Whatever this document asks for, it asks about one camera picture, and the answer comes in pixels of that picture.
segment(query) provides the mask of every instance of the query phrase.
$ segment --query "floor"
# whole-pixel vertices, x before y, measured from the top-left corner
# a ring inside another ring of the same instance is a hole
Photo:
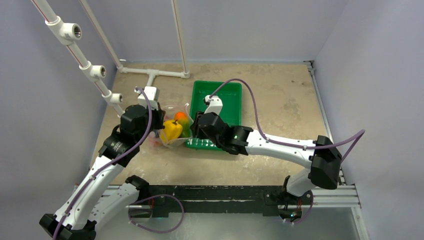
[[[126,67],[181,72],[180,64],[131,63]],[[153,86],[159,88],[161,106],[191,102],[196,80],[223,82],[240,78],[252,88],[262,130],[271,135],[292,139],[313,139],[325,135],[317,97],[306,65],[303,64],[236,64],[196,63],[189,65],[191,77],[158,76]],[[114,93],[124,96],[122,108],[137,104],[134,87],[146,85],[145,74],[118,73]],[[242,125],[256,129],[252,99],[242,92]],[[119,124],[113,108],[104,115],[96,149]],[[145,143],[128,166],[111,183],[120,185],[138,175],[151,185],[282,185],[287,175],[302,169],[294,163],[268,156],[229,155],[220,151],[194,150],[184,145],[169,149]]]

